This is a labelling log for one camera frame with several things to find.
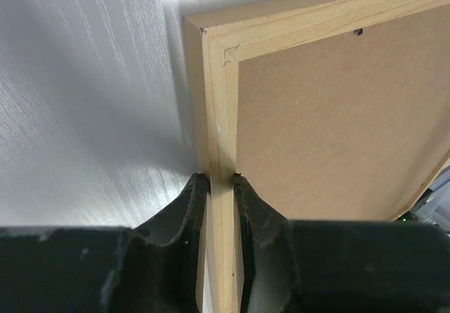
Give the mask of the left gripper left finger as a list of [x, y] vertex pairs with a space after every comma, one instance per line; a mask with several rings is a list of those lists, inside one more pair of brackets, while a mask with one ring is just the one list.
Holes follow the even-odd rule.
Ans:
[[207, 177], [136, 228], [4, 226], [2, 312], [197, 312]]

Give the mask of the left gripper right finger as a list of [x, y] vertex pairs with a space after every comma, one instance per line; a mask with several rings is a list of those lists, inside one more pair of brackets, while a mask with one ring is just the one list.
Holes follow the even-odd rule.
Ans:
[[448, 312], [449, 237], [420, 222], [287, 219], [233, 179], [242, 312]]

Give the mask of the wooden picture frame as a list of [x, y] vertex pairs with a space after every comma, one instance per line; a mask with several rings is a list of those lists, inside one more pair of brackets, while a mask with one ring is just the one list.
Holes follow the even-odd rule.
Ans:
[[449, 0], [272, 0], [184, 33], [215, 312], [243, 290], [234, 173], [290, 219], [393, 220], [449, 161]]

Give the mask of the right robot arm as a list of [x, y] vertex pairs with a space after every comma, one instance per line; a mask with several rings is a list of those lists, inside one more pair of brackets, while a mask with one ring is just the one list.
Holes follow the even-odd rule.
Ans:
[[398, 222], [419, 222], [420, 219], [416, 213], [413, 213], [411, 211], [405, 212], [400, 217], [397, 218]]

